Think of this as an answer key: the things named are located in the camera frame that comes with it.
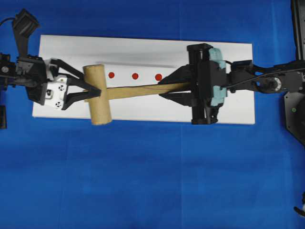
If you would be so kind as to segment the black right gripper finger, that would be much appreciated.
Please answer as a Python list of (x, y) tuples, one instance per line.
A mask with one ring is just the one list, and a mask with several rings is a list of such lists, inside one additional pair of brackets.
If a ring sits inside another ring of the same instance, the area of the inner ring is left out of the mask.
[(193, 94), (192, 93), (164, 93), (159, 94), (160, 97), (171, 100), (183, 106), (193, 107)]
[(191, 70), (189, 65), (184, 65), (170, 75), (158, 82), (158, 84), (189, 83), (191, 81)]

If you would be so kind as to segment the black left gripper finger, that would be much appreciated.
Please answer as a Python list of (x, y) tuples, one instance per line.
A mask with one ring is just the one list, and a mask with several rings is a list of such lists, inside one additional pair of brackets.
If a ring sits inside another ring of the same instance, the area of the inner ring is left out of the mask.
[(73, 103), (100, 96), (100, 90), (91, 90), (78, 93), (70, 93), (64, 97), (62, 110), (68, 109)]
[(72, 66), (68, 65), (66, 62), (64, 62), (60, 59), (51, 58), (50, 64), (55, 64), (58, 67), (58, 69), (62, 68), (64, 70), (66, 70), (67, 72), (69, 72), (70, 74), (72, 74), (74, 81), (76, 83), (75, 85), (77, 85), (78, 87), (81, 87), (83, 89), (87, 89), (89, 92), (89, 95), (101, 95), (100, 89), (85, 82), (84, 74), (82, 72), (80, 72), (77, 69), (73, 68)]

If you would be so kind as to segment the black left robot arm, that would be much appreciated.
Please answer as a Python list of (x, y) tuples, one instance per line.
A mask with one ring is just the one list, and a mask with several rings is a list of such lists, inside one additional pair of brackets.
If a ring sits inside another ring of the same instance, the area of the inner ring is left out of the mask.
[(43, 60), (38, 56), (0, 55), (0, 92), (23, 86), (29, 100), (42, 106), (66, 110), (73, 103), (99, 97), (101, 89), (85, 82), (84, 74), (60, 59)]

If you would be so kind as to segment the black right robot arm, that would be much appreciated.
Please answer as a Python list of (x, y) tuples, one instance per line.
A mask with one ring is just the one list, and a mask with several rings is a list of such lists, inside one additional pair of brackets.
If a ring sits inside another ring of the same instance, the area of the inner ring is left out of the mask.
[(193, 125), (217, 123), (228, 92), (239, 90), (274, 94), (304, 92), (305, 62), (298, 60), (264, 68), (252, 60), (229, 62), (220, 49), (207, 43), (187, 46), (189, 63), (162, 79), (160, 84), (188, 83), (182, 90), (161, 97), (192, 109)]

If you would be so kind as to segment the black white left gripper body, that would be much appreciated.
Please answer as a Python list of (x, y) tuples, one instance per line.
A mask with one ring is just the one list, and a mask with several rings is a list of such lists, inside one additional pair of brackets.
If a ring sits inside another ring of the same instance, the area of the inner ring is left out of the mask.
[(19, 57), (16, 85), (24, 86), (30, 100), (63, 110), (67, 103), (68, 74), (59, 72), (67, 64), (60, 59), (43, 60), (37, 56)]

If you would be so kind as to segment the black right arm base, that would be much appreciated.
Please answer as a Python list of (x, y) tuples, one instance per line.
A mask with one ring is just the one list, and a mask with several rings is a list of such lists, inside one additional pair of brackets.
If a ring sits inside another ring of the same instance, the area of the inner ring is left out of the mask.
[(287, 130), (301, 144), (305, 144), (305, 2), (291, 1), (291, 13), (294, 29), (295, 57), (289, 82), (297, 86), (295, 91), (285, 94), (285, 125)]

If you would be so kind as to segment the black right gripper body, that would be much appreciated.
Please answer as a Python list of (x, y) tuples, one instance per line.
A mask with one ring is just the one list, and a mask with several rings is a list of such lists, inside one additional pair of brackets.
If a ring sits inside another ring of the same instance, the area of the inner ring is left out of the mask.
[(191, 93), (193, 94), (193, 125), (210, 125), (218, 122), (219, 109), (223, 106), (210, 106), (213, 96), (211, 86), (212, 61), (209, 50), (213, 46), (207, 43), (188, 45), (189, 67), (192, 73)]

